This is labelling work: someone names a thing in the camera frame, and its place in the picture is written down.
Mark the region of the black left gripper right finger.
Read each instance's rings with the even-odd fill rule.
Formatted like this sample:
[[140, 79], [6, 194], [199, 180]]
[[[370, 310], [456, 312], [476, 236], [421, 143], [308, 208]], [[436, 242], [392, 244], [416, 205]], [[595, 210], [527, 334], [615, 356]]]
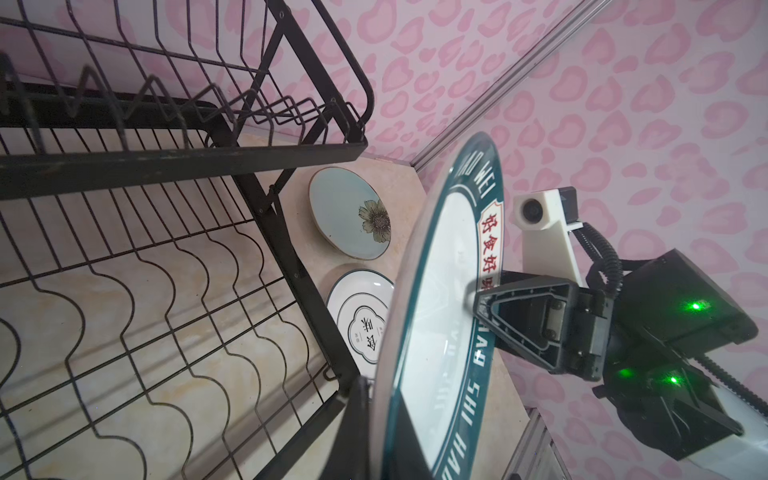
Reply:
[[392, 478], [397, 480], [433, 479], [404, 402], [401, 402], [398, 407], [395, 424], [392, 446]]

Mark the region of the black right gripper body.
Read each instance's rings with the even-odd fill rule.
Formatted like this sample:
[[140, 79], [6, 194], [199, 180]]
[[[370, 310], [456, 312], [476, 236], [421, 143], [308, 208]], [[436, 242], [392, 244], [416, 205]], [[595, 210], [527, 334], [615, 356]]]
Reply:
[[637, 441], [674, 460], [756, 461], [759, 397], [708, 354], [757, 333], [719, 288], [626, 289], [600, 336], [602, 382], [593, 393]]

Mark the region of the white plate quatrefoil emblem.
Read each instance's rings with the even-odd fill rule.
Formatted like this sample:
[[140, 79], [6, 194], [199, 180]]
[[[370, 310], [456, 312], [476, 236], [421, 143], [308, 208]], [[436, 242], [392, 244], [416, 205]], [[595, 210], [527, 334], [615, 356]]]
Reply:
[[374, 379], [394, 284], [382, 274], [357, 269], [333, 285], [327, 308], [362, 376]]

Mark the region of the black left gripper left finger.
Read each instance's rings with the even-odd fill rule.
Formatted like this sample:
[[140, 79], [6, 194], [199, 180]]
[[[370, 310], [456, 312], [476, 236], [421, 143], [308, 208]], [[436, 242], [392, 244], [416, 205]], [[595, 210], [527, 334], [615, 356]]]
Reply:
[[359, 376], [352, 384], [321, 480], [365, 480], [370, 477], [370, 383]]

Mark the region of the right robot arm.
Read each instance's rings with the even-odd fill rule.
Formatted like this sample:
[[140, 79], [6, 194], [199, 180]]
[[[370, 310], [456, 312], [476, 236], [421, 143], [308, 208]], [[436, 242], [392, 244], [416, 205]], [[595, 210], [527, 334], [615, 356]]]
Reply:
[[507, 272], [479, 283], [477, 318], [502, 349], [592, 384], [641, 444], [728, 479], [767, 474], [767, 404], [710, 357], [754, 321], [688, 264], [630, 262], [613, 293]]

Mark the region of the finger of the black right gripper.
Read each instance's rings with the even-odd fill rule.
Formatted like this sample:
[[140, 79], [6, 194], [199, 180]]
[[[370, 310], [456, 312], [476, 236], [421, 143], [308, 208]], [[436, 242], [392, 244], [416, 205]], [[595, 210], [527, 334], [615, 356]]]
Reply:
[[565, 368], [565, 347], [579, 285], [569, 279], [504, 271], [501, 284], [477, 292], [473, 313], [500, 349], [540, 368]]

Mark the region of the dark green rim plate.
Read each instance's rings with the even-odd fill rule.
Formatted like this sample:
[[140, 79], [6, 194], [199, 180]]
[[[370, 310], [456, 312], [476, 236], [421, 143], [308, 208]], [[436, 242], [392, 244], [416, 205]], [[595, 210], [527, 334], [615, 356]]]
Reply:
[[495, 344], [473, 304], [500, 283], [504, 234], [499, 153], [478, 132], [433, 186], [403, 256], [373, 389], [372, 478], [393, 479], [401, 402], [433, 479], [470, 477]]

